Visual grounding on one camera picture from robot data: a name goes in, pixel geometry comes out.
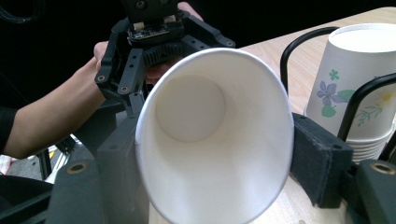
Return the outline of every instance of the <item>paper cup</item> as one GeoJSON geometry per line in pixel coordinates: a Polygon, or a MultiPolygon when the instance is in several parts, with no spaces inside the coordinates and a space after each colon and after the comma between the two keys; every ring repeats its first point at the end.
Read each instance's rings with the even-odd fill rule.
{"type": "MultiPolygon", "coordinates": [[[[375,77],[396,72],[396,24],[365,23],[329,35],[305,113],[337,135],[352,94],[375,77]]],[[[391,130],[396,88],[370,93],[353,120],[348,138],[376,139],[391,130]]]]}
{"type": "Polygon", "coordinates": [[[284,186],[293,127],[287,94],[260,59],[192,54],[157,83],[137,124],[151,203],[172,223],[248,223],[284,186]]]}

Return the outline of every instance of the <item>person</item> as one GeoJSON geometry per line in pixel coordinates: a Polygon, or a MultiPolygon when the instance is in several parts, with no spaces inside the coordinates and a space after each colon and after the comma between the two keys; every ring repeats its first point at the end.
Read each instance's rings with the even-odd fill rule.
{"type": "MultiPolygon", "coordinates": [[[[186,2],[179,9],[199,14],[186,2]]],[[[55,90],[19,109],[0,106],[0,153],[16,159],[35,155],[80,127],[104,102],[94,82],[107,41],[94,46],[94,56],[55,90]]],[[[177,60],[151,66],[147,83],[155,84],[177,60]]]]}

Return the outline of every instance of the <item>forearm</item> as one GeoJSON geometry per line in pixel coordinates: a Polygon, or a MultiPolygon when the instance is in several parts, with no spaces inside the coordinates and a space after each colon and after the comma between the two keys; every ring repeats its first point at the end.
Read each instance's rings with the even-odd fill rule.
{"type": "Polygon", "coordinates": [[[94,82],[96,72],[92,59],[56,90],[21,108],[4,154],[25,158],[80,127],[105,100],[94,82]]]}

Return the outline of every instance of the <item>table surface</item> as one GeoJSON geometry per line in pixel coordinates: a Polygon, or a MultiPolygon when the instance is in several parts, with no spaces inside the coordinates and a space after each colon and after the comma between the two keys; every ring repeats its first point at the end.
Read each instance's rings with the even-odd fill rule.
{"type": "MultiPolygon", "coordinates": [[[[396,7],[381,7],[363,12],[338,21],[332,21],[313,28],[242,48],[267,63],[278,75],[280,57],[286,46],[300,35],[328,26],[343,27],[357,23],[385,22],[396,23],[396,7]]],[[[290,55],[288,61],[289,97],[293,112],[303,114],[309,95],[315,82],[321,55],[327,43],[327,35],[318,36],[304,42],[290,55]]],[[[312,205],[299,183],[289,176],[284,188],[273,204],[250,224],[288,223],[288,224],[335,224],[351,223],[346,212],[346,205],[337,209],[322,209],[312,205]]],[[[150,207],[149,223],[168,223],[150,207]]]]}

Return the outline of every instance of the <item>black sleeve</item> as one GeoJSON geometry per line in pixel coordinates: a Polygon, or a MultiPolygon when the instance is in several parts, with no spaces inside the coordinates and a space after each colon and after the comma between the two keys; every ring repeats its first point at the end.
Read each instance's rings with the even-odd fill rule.
{"type": "Polygon", "coordinates": [[[6,145],[16,113],[17,109],[0,106],[0,153],[6,145]]]}

